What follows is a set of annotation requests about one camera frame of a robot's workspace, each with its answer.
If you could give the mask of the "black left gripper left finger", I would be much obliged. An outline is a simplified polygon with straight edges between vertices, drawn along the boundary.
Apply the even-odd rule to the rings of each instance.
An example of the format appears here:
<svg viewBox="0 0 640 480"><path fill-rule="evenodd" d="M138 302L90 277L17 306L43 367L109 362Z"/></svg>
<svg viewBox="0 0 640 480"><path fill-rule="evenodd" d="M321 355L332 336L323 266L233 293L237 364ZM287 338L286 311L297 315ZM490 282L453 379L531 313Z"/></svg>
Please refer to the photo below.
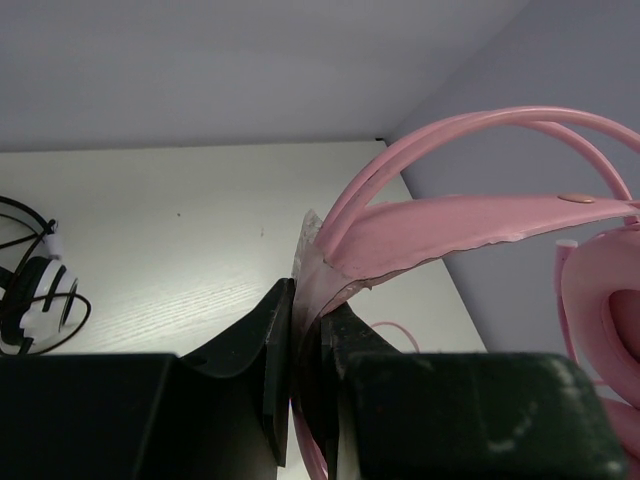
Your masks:
<svg viewBox="0 0 640 480"><path fill-rule="evenodd" d="M1 362L5 479L273 479L286 458L294 285L185 356Z"/></svg>

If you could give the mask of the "pink headphones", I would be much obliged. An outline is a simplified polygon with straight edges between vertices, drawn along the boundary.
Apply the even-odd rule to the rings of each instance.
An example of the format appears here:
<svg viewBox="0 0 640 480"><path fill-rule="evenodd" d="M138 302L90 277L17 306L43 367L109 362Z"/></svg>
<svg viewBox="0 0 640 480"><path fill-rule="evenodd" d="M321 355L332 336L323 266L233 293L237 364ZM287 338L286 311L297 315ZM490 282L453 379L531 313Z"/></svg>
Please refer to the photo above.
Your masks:
<svg viewBox="0 0 640 480"><path fill-rule="evenodd" d="M611 190L546 196L445 196L376 203L401 170L467 134L500 125L530 128L581 154ZM616 398L605 401L627 455L639 475L639 204L618 171L577 126L606 134L631 149L638 134L602 116L557 107L514 107L473 112L429 124L398 140L366 165L328 215L309 214L293 275L293 348L308 355L311 329L364 288L382 284L448 254L620 218L622 227L578 244L556 245L554 289L559 323L572 360L585 356Z"/></svg>

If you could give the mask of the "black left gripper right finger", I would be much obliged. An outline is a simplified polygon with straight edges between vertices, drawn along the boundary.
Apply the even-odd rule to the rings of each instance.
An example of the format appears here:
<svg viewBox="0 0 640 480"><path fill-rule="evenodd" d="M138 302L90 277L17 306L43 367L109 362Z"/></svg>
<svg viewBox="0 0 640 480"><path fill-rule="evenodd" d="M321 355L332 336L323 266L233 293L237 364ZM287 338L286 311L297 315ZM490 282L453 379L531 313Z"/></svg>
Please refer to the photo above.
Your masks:
<svg viewBox="0 0 640 480"><path fill-rule="evenodd" d="M320 324L333 479L626 479L586 375L549 354L402 353L342 306Z"/></svg>

